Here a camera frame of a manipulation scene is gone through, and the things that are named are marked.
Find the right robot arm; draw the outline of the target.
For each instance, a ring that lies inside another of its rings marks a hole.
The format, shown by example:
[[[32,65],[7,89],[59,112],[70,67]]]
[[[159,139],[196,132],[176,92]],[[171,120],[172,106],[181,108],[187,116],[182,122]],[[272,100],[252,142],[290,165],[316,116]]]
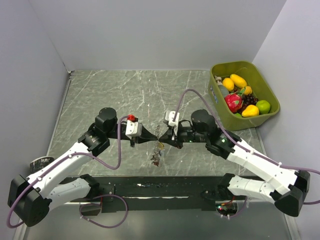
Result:
[[[223,199],[246,196],[270,202],[282,213],[297,217],[309,192],[310,173],[286,169],[267,161],[266,156],[248,145],[237,135],[222,131],[215,118],[205,109],[191,115],[189,126],[183,126],[179,114],[168,110],[164,115],[168,130],[159,141],[178,149],[184,143],[204,143],[218,157],[249,170],[260,180],[243,178],[231,173],[223,176],[218,193]]]

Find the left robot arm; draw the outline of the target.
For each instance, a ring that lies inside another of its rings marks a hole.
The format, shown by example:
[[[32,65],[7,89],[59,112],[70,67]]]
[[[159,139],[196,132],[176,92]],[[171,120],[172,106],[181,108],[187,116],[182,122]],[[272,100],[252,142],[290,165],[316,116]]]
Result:
[[[32,227],[44,219],[51,209],[74,199],[95,200],[99,195],[98,184],[85,175],[71,184],[60,183],[75,169],[94,159],[111,170],[117,170],[121,162],[111,166],[98,158],[110,146],[110,139],[128,140],[135,144],[156,141],[158,137],[149,132],[134,115],[117,118],[111,107],[99,111],[94,123],[69,150],[41,170],[24,178],[19,175],[10,184],[8,206],[21,224]]]

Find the key with yellow tag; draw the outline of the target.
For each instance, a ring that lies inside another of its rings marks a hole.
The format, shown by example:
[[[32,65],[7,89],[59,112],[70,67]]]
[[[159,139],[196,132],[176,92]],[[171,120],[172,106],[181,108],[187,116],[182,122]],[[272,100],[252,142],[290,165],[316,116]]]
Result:
[[[165,148],[165,145],[164,145],[162,142],[159,142],[159,143],[158,143],[158,148],[159,148],[160,150],[163,150],[163,149]]]

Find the round metal key organizer disc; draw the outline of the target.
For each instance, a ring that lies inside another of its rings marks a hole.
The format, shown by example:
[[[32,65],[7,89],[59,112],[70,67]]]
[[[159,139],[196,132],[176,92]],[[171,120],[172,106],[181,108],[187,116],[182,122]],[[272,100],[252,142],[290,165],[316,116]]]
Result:
[[[156,135],[158,138],[160,138],[160,135],[161,135],[161,133],[160,133],[160,125],[157,125],[157,126],[156,126],[156,128],[155,128],[155,135]],[[160,150],[160,149],[158,148],[158,144],[159,144],[159,143],[160,143],[159,140],[157,140],[157,141],[154,142],[153,154],[152,154],[151,158],[160,158],[160,160],[161,160],[161,156],[163,155],[164,149],[163,149],[163,150]]]

